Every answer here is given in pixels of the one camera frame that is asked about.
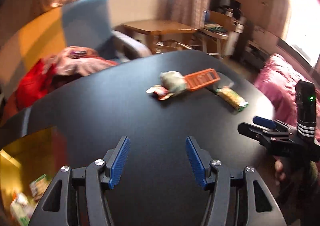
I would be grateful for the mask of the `person's right hand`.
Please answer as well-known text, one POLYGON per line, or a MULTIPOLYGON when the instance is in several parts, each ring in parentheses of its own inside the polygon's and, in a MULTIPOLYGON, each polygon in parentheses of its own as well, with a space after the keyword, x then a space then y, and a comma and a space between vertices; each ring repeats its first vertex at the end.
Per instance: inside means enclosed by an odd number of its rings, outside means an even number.
POLYGON ((276 186, 280 186, 281 183, 285 182, 287 176, 284 172, 284 166, 280 159, 274 163, 276 186))

